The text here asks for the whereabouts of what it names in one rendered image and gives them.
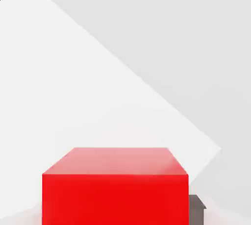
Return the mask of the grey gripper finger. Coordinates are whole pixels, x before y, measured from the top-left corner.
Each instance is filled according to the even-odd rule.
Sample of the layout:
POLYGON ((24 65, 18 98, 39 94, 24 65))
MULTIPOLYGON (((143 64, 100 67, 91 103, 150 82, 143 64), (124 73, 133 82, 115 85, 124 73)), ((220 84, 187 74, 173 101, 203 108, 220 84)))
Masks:
POLYGON ((210 199, 189 195, 189 225, 224 225, 219 207, 210 199))

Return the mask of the small red cube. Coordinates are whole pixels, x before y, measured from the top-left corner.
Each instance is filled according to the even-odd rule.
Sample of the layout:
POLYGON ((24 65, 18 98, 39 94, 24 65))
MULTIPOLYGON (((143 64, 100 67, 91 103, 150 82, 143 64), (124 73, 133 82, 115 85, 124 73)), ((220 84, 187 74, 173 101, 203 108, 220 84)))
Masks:
POLYGON ((188 181, 167 148, 74 148, 42 175, 42 225, 189 225, 188 181))

